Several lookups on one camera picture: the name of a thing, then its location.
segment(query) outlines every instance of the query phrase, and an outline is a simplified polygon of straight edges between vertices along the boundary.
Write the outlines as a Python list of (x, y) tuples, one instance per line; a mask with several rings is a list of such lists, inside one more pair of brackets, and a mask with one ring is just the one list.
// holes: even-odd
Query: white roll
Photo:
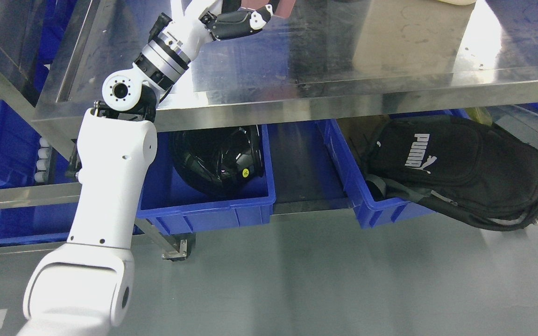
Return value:
[(49, 148), (39, 149), (39, 159), (49, 159)]
[(36, 168), (38, 170), (47, 170), (47, 163), (49, 163), (49, 160), (40, 159), (36, 162)]
[(49, 147), (49, 141), (45, 138), (40, 138), (39, 143), (41, 144), (41, 147)]
[(37, 172), (35, 174), (35, 181), (36, 181), (36, 183), (44, 183), (45, 182), (45, 172)]

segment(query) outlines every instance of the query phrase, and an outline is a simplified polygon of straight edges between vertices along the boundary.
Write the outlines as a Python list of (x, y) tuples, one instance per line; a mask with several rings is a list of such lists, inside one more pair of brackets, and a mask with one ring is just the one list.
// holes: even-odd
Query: gray floor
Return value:
[[(361, 230), (350, 210), (203, 232), (186, 262), (133, 247), (112, 336), (538, 336), (538, 227), (486, 232), (442, 215)], [(0, 336), (43, 253), (0, 257)]]

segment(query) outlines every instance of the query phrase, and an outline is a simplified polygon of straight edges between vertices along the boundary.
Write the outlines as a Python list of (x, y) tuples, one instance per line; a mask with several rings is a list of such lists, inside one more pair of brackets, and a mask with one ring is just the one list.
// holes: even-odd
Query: white object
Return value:
[(41, 147), (49, 147), (49, 141), (47, 141), (45, 138), (40, 138), (39, 143), (41, 144)]
[(49, 159), (49, 148), (41, 148), (38, 151), (39, 159)]
[(45, 183), (45, 172), (37, 172), (35, 174), (36, 183)]
[(40, 159), (36, 162), (36, 168), (38, 170), (47, 170), (47, 162), (49, 162), (49, 160), (47, 159)]
[(132, 228), (156, 155), (150, 121), (106, 119), (88, 109), (78, 135), (83, 188), (67, 242), (46, 255), (24, 292), (19, 336), (106, 335), (130, 302)]
[(461, 5), (461, 6), (474, 4), (476, 2), (476, 0), (439, 0), (439, 1), (447, 2), (453, 5)]

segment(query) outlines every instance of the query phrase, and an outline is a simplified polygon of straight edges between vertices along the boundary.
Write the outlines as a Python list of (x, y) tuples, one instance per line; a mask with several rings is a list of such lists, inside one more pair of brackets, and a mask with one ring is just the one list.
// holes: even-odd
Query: stainless steel table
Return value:
[[(81, 0), (32, 121), (68, 157), (103, 79), (181, 0)], [(248, 38), (205, 45), (160, 132), (538, 102), (538, 1), (298, 0)]]

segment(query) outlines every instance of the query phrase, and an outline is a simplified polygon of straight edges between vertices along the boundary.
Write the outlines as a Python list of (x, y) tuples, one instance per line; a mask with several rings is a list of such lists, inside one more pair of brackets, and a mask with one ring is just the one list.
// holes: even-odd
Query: white robotic arm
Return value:
[[(66, 243), (46, 255), (24, 293), (18, 336), (104, 336), (126, 315), (134, 279), (132, 229), (145, 174), (156, 155), (156, 107), (201, 45), (255, 34), (273, 15), (220, 14), (222, 0), (193, 0), (183, 17), (162, 14), (131, 69), (109, 75), (103, 102), (78, 135), (82, 191)], [(118, 119), (120, 113), (141, 121)]]

